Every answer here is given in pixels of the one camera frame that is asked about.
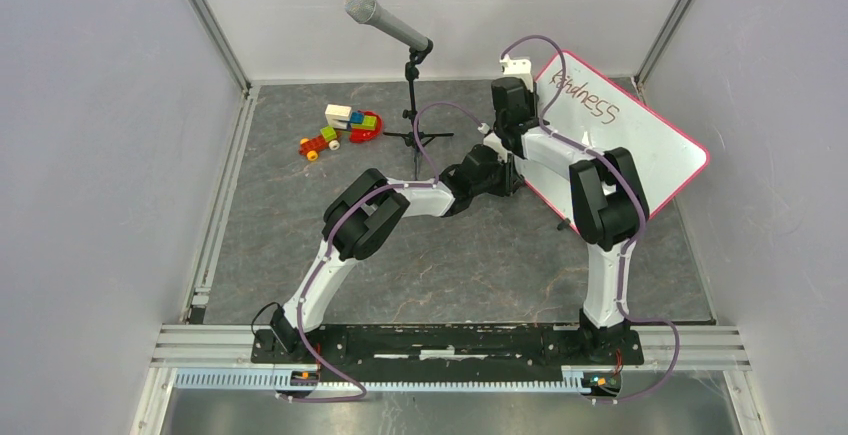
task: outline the gray wall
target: gray wall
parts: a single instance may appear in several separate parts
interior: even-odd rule
[[[0,433],[126,433],[239,90],[187,0],[0,0]]]
[[[774,433],[847,433],[846,0],[696,0],[648,102],[712,152],[680,196]]]

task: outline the microphone head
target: microphone head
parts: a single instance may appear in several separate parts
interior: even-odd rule
[[[377,11],[377,0],[345,0],[345,11],[357,23],[368,23]]]

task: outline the black tripod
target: black tripod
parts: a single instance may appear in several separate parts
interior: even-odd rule
[[[433,41],[427,40],[427,48],[423,51],[414,48],[409,49],[409,61],[406,62],[405,73],[406,81],[409,82],[409,104],[410,110],[403,111],[403,118],[409,119],[409,124],[414,125],[415,116],[418,115],[418,109],[415,107],[415,79],[418,78],[418,67],[416,65],[424,61],[424,58],[433,51]],[[407,147],[412,147],[412,163],[413,163],[413,180],[418,180],[418,174],[421,171],[421,150],[415,144],[415,135],[412,130],[408,133],[383,132],[383,135],[389,137],[398,137],[403,140]],[[421,145],[427,146],[430,142],[439,137],[452,137],[453,133],[426,133],[418,130],[418,138],[421,140]]]

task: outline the microphone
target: microphone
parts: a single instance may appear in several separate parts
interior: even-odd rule
[[[433,49],[430,39],[398,20],[381,7],[377,0],[345,0],[345,11],[357,23],[371,25],[413,50],[429,53]]]

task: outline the purple cable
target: purple cable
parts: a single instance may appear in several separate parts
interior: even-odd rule
[[[501,53],[501,59],[506,57],[509,54],[509,52],[512,51],[513,48],[517,47],[518,45],[520,45],[520,44],[522,44],[522,43],[524,43],[528,40],[542,40],[542,41],[548,42],[549,44],[551,44],[551,46],[554,47],[554,50],[556,50],[556,53],[559,56],[560,63],[562,64],[562,76],[564,77],[566,66],[565,66],[565,56],[562,54],[562,49],[559,47],[559,45],[557,45],[557,43],[555,41],[553,41],[552,39],[550,39],[550,38],[548,38],[544,35],[528,35],[526,37],[522,37],[522,38],[516,40],[512,45],[507,47],[506,50],[503,51],[503,53]],[[633,235],[633,237],[631,237],[630,240],[628,240],[621,247],[621,252],[620,252],[619,262],[618,262],[618,281],[617,281],[618,287],[616,288],[616,308],[618,308],[618,312],[621,314],[621,316],[626,318],[627,320],[629,320],[631,323],[634,323],[634,324],[663,323],[663,324],[667,325],[671,329],[672,333],[674,334],[674,354],[671,357],[671,362],[668,365],[668,369],[666,370],[666,372],[663,374],[662,378],[657,383],[651,385],[650,387],[646,388],[645,390],[642,390],[641,392],[637,392],[637,393],[634,393],[634,394],[631,394],[631,395],[627,395],[625,397],[617,398],[615,400],[605,400],[605,399],[597,399],[597,398],[594,399],[595,401],[598,401],[598,402],[605,404],[605,405],[613,405],[613,404],[617,404],[619,402],[626,402],[628,400],[636,400],[636,399],[642,398],[646,395],[649,395],[649,394],[655,392],[656,390],[659,390],[660,387],[662,387],[663,385],[668,383],[668,381],[671,379],[671,374],[674,371],[674,367],[677,365],[677,359],[680,356],[680,332],[677,330],[677,326],[674,323],[672,323],[670,320],[666,320],[666,319],[663,319],[663,318],[635,318],[635,317],[631,317],[630,314],[627,313],[627,310],[624,309],[624,305],[622,305],[622,303],[621,303],[621,299],[624,298],[624,272],[625,272],[625,267],[627,265],[627,259],[625,257],[627,255],[628,249],[634,243],[636,243],[636,241],[644,233],[645,226],[647,224],[648,219],[646,217],[645,211],[642,209],[642,204],[639,203],[639,199],[636,197],[636,193],[634,193],[633,189],[630,188],[630,184],[628,184],[627,181],[624,180],[624,177],[621,175],[621,172],[619,172],[615,168],[615,166],[609,160],[607,160],[606,157],[603,156],[603,154],[598,153],[597,151],[589,148],[586,145],[583,145],[582,143],[580,143],[576,140],[572,140],[568,137],[560,135],[559,133],[557,133],[554,130],[551,130],[547,125],[545,125],[545,123],[544,123],[545,114],[548,112],[548,109],[551,108],[551,106],[554,104],[554,102],[556,102],[557,98],[559,98],[560,93],[562,93],[563,87],[564,87],[564,84],[557,84],[556,94],[554,94],[553,98],[551,98],[551,101],[548,102],[547,105],[545,105],[545,108],[542,109],[542,113],[539,114],[539,122],[540,122],[539,128],[541,128],[543,132],[545,132],[548,135],[550,135],[551,137],[559,140],[560,142],[563,142],[563,143],[565,143],[566,145],[568,145],[572,148],[580,150],[581,152],[584,152],[584,153],[598,159],[604,165],[604,167],[606,167],[607,170],[609,170],[610,173],[612,173],[613,177],[615,177],[616,181],[624,189],[624,192],[627,194],[627,197],[633,203],[633,206],[636,207],[636,213],[639,216],[639,228],[636,230],[636,233]]]
[[[336,237],[336,233],[339,231],[339,228],[346,222],[351,215],[363,205],[368,203],[369,200],[374,198],[375,196],[395,188],[430,188],[435,185],[435,181],[433,182],[409,182],[409,183],[395,183],[395,184],[387,184],[382,187],[378,187],[373,192],[368,193],[361,199],[359,199],[356,203],[354,203],[342,216],[339,218],[339,221],[333,226],[333,229],[330,230],[330,234],[327,236],[327,251],[324,252],[322,258],[329,259],[333,254],[333,239]],[[315,281],[315,278],[318,277],[318,273],[321,271],[321,268],[326,263],[326,260],[321,260],[318,265],[315,266],[315,270],[309,274],[309,278],[306,279],[306,283],[303,285],[303,291],[300,292],[300,296],[298,297],[297,303],[297,333],[300,335],[300,340],[303,342],[303,345],[315,357],[315,360],[323,367],[327,368],[327,370],[335,373],[339,376],[339,378],[345,380],[346,382],[354,385],[356,388],[361,390],[361,393],[357,395],[348,395],[342,397],[328,397],[328,398],[289,398],[289,401],[298,402],[298,403],[333,403],[333,402],[354,402],[356,400],[361,400],[365,398],[365,395],[368,393],[368,390],[365,389],[365,386],[362,383],[353,379],[353,377],[348,374],[342,372],[329,362],[325,360],[315,347],[309,343],[309,340],[306,338],[306,332],[303,331],[303,300],[306,293],[309,292],[309,288],[312,286],[312,283]]]
[[[424,108],[422,108],[421,111],[419,111],[415,115],[415,118],[412,120],[412,136],[413,136],[413,138],[415,138],[415,144],[418,145],[418,151],[420,151],[421,155],[424,156],[424,160],[427,161],[427,165],[430,165],[430,168],[433,169],[433,173],[435,174],[434,178],[433,178],[433,183],[438,183],[440,170],[436,168],[436,163],[433,161],[432,158],[430,158],[430,155],[427,154],[427,151],[424,150],[424,144],[421,143],[421,138],[418,136],[418,121],[420,120],[421,115],[424,115],[424,112],[426,112],[427,110],[430,110],[433,107],[437,107],[437,106],[440,106],[440,105],[456,108],[457,110],[464,113],[465,116],[470,118],[474,123],[476,123],[478,127],[483,126],[483,122],[481,122],[479,118],[475,117],[474,114],[469,112],[466,108],[464,108],[460,105],[457,105],[456,103],[453,103],[453,102],[433,102],[433,103],[430,103],[427,106],[425,106]]]

